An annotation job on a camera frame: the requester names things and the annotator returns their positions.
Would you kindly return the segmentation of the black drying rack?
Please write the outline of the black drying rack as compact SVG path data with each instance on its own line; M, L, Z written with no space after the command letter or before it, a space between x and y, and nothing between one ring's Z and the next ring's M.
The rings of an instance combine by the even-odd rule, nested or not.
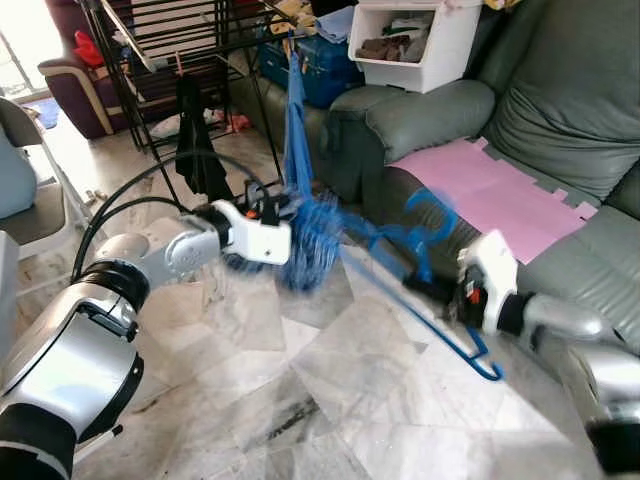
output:
M77 0L105 60L134 146L155 161L177 154L177 137L151 133L179 113L177 83L187 76L206 108L223 114L212 140L228 136L233 109L270 143L280 166L284 129L268 115L259 46L291 35L282 0Z

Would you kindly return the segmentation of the white storage bin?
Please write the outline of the white storage bin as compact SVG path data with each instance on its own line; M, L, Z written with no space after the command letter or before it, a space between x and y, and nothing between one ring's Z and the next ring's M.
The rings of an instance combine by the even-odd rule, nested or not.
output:
M365 82L425 93L457 81L465 73L483 0L358 0L349 28L348 54ZM361 58L358 47L396 18L426 20L425 51L417 61Z

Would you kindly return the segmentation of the white rod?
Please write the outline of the white rod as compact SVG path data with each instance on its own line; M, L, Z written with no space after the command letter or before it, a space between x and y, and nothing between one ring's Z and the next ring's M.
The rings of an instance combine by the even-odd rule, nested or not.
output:
M86 442L79 443L73 457L74 465L78 465L79 462L87 460L87 458L90 457L93 452L97 451L97 449L104 447L104 445L108 444L111 439L122 434L123 430L124 426L122 424L118 424L115 425L114 428L104 431L104 433L92 436L92 438L86 440Z

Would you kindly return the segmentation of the pink foam mat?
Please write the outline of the pink foam mat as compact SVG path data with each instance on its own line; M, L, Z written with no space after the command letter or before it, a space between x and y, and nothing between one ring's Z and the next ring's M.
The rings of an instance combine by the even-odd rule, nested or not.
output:
M524 265L595 215L596 207L568 205L564 189L536 186L529 174L486 154L486 146L484 138L454 140L411 152L390 166L411 174L481 233L502 232Z

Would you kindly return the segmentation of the blue plastic hanger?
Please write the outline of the blue plastic hanger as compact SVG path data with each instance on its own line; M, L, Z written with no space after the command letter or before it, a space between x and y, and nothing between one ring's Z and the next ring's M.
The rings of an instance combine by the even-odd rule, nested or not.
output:
M429 188L416 189L408 200L404 202L404 211L410 212L417 206L429 205L438 207L444 212L444 221L440 227L431 229L422 225L387 224L376 225L357 212L346 211L338 207L342 215L343 233L353 233L358 241L365 243L366 250L370 251L372 259L375 259L380 269L393 275L403 285L406 276L416 276L425 282L434 282L435 279L444 279L448 276L435 273L433 262L429 259L429 248L434 244L443 242L445 237L460 223L460 216L444 198L435 195ZM353 265L357 274L365 276L381 293L387 294L394 305L402 307L407 314L419 320L436 339L461 360L465 361L480 378L489 381L504 379L502 366L489 360L489 348L485 340L481 338L479 329L465 328L472 342L472 349L465 349L454 340L444 329L436 325L425 312L413 307L404 294L399 293L393 285L383 282L379 276L361 264Z

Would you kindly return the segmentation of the dark blue storage box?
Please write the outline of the dark blue storage box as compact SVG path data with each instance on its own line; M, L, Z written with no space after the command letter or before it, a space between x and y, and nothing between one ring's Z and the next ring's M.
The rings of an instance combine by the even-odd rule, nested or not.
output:
M323 36L297 38L294 51L300 55L303 101L314 108L328 109L343 92L364 84L364 73L349 59L347 42L333 44ZM283 42L260 44L259 69L271 82L288 87L289 60Z

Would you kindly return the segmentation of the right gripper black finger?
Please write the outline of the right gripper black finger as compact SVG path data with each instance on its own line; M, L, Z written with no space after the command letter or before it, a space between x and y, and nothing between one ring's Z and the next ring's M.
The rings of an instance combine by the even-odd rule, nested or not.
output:
M403 287L408 291L421 294L429 298L435 305L447 306L454 300L457 284L453 279L435 279L434 282L425 282L416 276L406 276L403 279Z

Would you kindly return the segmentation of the blue plaid garment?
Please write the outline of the blue plaid garment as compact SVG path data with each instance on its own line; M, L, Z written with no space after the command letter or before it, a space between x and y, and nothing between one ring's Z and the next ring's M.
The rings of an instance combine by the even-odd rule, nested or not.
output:
M342 215L328 197L296 193L291 219L291 257L278 271L278 282L293 292L311 292L325 282L338 260Z

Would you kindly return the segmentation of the grey leather sofa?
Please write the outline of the grey leather sofa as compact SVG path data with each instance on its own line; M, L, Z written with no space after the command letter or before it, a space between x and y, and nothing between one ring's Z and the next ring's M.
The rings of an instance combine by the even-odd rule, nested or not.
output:
M428 93L358 87L326 116L317 175L375 223L439 227L438 207L404 211L419 182L390 164L484 138L536 186L596 207L584 227L518 266L521 291L553 294L612 321L640 285L639 0L524 0L490 29L477 73Z

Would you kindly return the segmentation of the black garment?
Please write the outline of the black garment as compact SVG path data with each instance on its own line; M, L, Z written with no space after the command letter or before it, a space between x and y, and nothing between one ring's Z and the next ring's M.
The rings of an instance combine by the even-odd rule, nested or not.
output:
M175 170L195 195L206 195L210 200L233 200L227 170L218 156L204 155L204 152L214 151L214 147L197 82L188 76L178 76L175 86L180 111Z

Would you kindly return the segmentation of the light blue cushion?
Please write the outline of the light blue cushion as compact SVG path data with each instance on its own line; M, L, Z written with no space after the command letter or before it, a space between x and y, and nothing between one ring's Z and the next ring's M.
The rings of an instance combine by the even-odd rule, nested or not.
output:
M31 209L36 189L35 169L26 150L0 129L0 219Z

